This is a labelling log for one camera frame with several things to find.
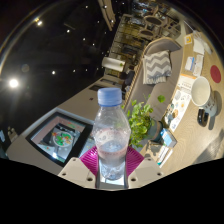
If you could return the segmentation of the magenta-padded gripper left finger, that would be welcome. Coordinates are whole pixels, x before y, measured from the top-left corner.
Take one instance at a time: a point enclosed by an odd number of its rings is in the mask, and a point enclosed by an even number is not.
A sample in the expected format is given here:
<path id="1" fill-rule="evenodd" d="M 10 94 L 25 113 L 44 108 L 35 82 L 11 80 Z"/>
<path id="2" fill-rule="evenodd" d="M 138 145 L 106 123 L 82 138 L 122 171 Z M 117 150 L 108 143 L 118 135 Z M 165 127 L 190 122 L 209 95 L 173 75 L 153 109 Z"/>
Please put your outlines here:
<path id="1" fill-rule="evenodd" d="M 98 171 L 98 152 L 92 147 L 80 158 L 72 157 L 58 176 L 78 186 L 95 189 Z"/>

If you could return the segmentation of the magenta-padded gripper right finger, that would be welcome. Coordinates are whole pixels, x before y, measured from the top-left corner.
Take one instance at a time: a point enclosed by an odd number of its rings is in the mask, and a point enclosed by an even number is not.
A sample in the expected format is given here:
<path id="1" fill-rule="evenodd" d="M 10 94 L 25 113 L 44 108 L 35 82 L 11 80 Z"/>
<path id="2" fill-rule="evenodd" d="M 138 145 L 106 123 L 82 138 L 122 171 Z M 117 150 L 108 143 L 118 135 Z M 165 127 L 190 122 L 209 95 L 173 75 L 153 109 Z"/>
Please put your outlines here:
<path id="1" fill-rule="evenodd" d="M 132 147 L 127 150 L 125 171 L 128 189 L 143 187 L 163 177 L 149 151 L 142 155 Z"/>

